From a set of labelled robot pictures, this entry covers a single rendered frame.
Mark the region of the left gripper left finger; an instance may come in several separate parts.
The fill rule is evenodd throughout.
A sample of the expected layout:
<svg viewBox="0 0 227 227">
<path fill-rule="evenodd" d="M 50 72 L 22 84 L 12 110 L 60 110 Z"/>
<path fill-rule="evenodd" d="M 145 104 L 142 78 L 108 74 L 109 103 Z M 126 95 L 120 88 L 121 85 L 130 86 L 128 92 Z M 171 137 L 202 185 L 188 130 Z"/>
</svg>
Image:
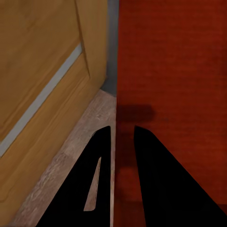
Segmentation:
<svg viewBox="0 0 227 227">
<path fill-rule="evenodd" d="M 84 211 L 101 158 L 96 208 Z M 110 227 L 111 126 L 95 132 L 36 227 Z"/>
</svg>

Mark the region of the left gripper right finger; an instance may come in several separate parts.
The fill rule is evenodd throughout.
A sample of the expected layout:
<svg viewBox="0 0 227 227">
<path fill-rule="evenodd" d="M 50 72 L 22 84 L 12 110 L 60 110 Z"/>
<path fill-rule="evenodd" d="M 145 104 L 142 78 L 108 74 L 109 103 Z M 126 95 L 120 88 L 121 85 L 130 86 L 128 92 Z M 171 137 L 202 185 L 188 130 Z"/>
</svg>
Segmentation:
<svg viewBox="0 0 227 227">
<path fill-rule="evenodd" d="M 134 127 L 146 227 L 227 227 L 227 215 L 159 139 Z"/>
</svg>

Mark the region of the storage box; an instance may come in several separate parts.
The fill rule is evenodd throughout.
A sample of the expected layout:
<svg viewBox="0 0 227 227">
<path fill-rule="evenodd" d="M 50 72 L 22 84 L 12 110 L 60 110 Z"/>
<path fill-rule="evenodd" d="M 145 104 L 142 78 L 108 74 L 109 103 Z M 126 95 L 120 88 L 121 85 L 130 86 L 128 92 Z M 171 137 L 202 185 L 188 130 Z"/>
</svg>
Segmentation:
<svg viewBox="0 0 227 227">
<path fill-rule="evenodd" d="M 146 227 L 135 126 L 227 215 L 227 0 L 119 0 L 113 227 Z"/>
</svg>

